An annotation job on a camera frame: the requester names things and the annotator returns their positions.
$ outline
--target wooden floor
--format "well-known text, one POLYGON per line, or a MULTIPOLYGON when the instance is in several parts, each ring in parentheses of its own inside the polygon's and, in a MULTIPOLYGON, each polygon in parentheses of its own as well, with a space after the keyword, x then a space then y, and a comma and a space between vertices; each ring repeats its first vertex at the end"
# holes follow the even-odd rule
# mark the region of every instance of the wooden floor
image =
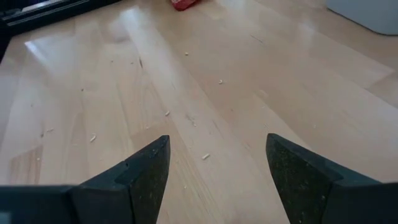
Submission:
POLYGON ((125 0, 13 38, 0 183, 83 182, 169 134, 159 223, 288 223, 267 133, 397 181, 397 71, 398 37, 321 0, 125 0))

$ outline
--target crumb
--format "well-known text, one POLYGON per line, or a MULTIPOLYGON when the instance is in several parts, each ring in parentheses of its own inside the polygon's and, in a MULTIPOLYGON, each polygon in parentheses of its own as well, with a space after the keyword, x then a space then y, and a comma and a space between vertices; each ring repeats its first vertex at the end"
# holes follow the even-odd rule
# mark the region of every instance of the crumb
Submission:
POLYGON ((206 155, 204 155, 204 156, 202 156, 202 160, 206 160, 207 158, 209 158, 210 157, 210 154, 208 153, 208 154, 206 154, 206 155))
POLYGON ((90 139, 90 142, 93 142, 96 138, 97 138, 97 136, 94 135, 94 136, 90 139))

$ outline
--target red packet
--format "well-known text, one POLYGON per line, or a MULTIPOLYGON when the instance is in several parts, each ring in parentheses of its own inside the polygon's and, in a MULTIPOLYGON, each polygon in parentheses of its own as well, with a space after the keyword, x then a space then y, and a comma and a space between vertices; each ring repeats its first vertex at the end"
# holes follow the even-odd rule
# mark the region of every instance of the red packet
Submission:
POLYGON ((171 0, 174 8, 178 11, 183 11, 192 6, 198 0, 171 0))

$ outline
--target red object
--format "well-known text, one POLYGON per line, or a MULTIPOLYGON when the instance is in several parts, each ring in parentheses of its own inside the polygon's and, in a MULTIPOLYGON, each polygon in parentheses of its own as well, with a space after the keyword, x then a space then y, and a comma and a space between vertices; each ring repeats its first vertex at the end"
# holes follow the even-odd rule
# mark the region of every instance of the red object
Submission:
POLYGON ((192 6, 198 0, 171 0, 174 8, 178 11, 183 11, 192 6))

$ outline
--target floor debris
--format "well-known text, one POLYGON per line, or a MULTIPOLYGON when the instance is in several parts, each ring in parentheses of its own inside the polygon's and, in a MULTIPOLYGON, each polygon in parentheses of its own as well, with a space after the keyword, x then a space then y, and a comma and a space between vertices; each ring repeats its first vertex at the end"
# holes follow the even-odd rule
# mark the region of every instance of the floor debris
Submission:
POLYGON ((193 6, 198 0, 171 0, 172 5, 177 11, 184 11, 193 6))
POLYGON ((201 159, 202 159, 202 160, 206 160, 206 159, 209 158, 209 157, 210 157, 210 154, 208 153, 208 154, 202 156, 201 159))
POLYGON ((97 136, 94 135, 94 136, 90 139, 90 142, 93 142, 96 138, 97 138, 97 136))

